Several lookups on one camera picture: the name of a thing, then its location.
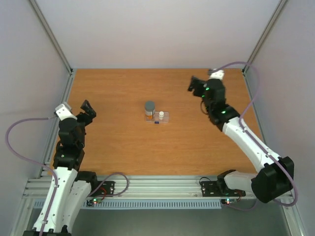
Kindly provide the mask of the small white pill bottle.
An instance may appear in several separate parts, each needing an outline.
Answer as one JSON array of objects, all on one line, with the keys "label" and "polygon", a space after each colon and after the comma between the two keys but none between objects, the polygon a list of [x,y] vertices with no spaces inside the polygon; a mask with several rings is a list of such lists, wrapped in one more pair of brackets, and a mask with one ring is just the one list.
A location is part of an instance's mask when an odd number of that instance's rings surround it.
[{"label": "small white pill bottle", "polygon": [[164,112],[163,111],[159,112],[158,118],[159,118],[159,120],[163,120],[164,119]]}]

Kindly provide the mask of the orange pill bottle grey cap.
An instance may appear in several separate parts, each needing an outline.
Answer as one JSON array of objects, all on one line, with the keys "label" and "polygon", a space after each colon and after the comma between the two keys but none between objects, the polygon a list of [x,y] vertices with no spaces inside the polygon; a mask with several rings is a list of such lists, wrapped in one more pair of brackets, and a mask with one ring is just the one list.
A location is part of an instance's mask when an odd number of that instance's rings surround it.
[{"label": "orange pill bottle grey cap", "polygon": [[155,103],[153,101],[147,101],[145,103],[145,117],[147,120],[152,120],[155,116]]}]

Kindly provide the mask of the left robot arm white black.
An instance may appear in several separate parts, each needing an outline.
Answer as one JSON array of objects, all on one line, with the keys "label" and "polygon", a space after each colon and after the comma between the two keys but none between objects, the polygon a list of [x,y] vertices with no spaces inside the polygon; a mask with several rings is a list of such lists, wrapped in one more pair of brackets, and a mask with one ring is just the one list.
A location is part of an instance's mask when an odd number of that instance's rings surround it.
[{"label": "left robot arm white black", "polygon": [[85,147],[86,126],[96,117],[88,100],[74,115],[63,102],[55,109],[59,118],[59,141],[54,156],[52,180],[43,208],[25,236],[69,236],[82,203],[99,190],[94,172],[80,171]]}]

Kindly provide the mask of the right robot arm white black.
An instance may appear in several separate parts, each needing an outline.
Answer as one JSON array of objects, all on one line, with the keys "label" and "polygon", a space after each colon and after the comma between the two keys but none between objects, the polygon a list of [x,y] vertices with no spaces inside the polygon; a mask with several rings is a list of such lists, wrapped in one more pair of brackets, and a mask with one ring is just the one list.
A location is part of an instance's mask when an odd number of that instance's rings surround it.
[{"label": "right robot arm white black", "polygon": [[295,190],[294,162],[268,148],[246,125],[240,114],[226,102],[225,86],[219,78],[206,81],[191,78],[188,91],[201,98],[210,122],[228,136],[253,164],[256,174],[228,170],[217,177],[217,189],[223,195],[233,190],[252,192],[268,203]]}]

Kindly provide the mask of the clear plastic pill organizer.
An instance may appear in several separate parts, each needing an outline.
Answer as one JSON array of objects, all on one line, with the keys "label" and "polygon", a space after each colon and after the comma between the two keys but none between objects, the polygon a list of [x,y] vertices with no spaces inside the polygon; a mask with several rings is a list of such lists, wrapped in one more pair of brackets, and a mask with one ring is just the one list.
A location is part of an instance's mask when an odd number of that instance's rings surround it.
[{"label": "clear plastic pill organizer", "polygon": [[170,114],[164,111],[155,111],[151,118],[145,117],[145,121],[154,124],[169,123]]}]

